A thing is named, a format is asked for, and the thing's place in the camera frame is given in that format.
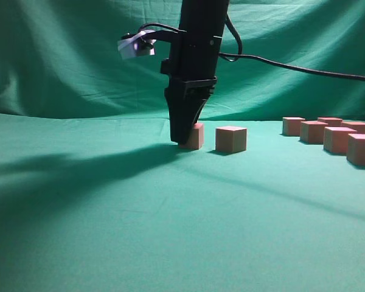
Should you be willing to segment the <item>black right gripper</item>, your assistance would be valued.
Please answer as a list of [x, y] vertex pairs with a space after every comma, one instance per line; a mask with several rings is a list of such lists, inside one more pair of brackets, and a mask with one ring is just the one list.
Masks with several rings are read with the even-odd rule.
[[186, 144], [193, 125], [215, 91], [218, 54], [229, 1], [183, 1], [178, 39], [162, 62], [169, 75], [165, 99], [169, 108], [170, 139]]

